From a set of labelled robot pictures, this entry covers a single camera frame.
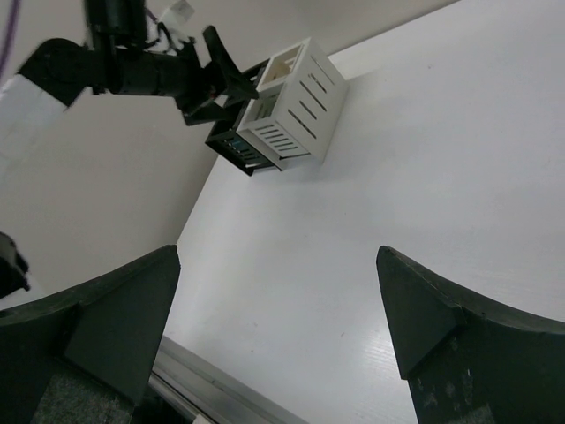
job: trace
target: white table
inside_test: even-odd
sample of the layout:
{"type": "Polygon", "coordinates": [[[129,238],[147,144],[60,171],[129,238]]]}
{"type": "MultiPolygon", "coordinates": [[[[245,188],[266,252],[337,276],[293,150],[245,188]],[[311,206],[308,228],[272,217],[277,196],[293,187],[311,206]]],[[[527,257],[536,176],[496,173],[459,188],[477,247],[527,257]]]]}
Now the white table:
{"type": "Polygon", "coordinates": [[[311,422],[415,422],[383,312],[389,245],[565,321],[565,2],[463,0],[335,55],[321,166],[218,160],[166,336],[311,422]]]}

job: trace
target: tabletop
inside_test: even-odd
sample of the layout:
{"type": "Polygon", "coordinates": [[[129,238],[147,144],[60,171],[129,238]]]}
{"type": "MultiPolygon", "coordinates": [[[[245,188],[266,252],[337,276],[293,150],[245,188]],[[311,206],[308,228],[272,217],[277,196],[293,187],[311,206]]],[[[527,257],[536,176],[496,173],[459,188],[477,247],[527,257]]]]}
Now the tabletop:
{"type": "Polygon", "coordinates": [[[334,55],[350,92],[326,161],[218,159],[165,335],[310,422],[416,422],[379,246],[565,321],[564,14],[463,0],[334,55]]]}

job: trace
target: robotic arm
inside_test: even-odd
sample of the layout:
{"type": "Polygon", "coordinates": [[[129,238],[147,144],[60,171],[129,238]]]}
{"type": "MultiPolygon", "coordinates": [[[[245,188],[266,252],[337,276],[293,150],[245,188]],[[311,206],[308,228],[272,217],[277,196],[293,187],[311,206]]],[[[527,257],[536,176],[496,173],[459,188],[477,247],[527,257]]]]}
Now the robotic arm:
{"type": "MultiPolygon", "coordinates": [[[[176,55],[149,51],[145,0],[84,0],[87,43],[51,39],[41,44],[0,93],[0,182],[47,125],[72,106],[87,87],[95,95],[172,97],[187,125],[230,119],[220,95],[258,98],[238,70],[213,26],[204,41],[206,66],[194,40],[181,41],[176,55]]],[[[167,28],[160,30],[171,37],[167,28]]],[[[27,288],[27,265],[13,240],[0,233],[0,298],[27,288]]]]}

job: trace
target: gray wall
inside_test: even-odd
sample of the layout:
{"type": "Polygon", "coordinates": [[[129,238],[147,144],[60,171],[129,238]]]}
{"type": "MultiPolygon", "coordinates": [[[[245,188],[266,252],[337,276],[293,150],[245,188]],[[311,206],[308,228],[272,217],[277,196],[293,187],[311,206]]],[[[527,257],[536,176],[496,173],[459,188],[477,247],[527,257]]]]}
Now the gray wall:
{"type": "MultiPolygon", "coordinates": [[[[147,3],[159,12],[170,2],[147,3]]],[[[216,25],[245,68],[310,34],[335,51],[446,3],[191,0],[192,33],[216,25]]],[[[83,36],[79,0],[25,1],[9,71],[42,40],[83,36]]],[[[18,241],[46,292],[174,243],[215,160],[203,145],[209,129],[185,127],[170,99],[85,93],[0,187],[0,229],[18,241]]]]}

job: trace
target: white slotted container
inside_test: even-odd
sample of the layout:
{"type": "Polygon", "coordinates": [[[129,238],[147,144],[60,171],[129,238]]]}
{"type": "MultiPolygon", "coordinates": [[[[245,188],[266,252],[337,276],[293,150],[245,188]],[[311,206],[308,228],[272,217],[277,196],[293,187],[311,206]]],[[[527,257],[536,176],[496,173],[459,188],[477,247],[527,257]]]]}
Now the white slotted container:
{"type": "Polygon", "coordinates": [[[280,169],[302,155],[323,161],[347,89],[320,47],[305,40],[270,58],[260,98],[250,102],[237,133],[280,169]]]}

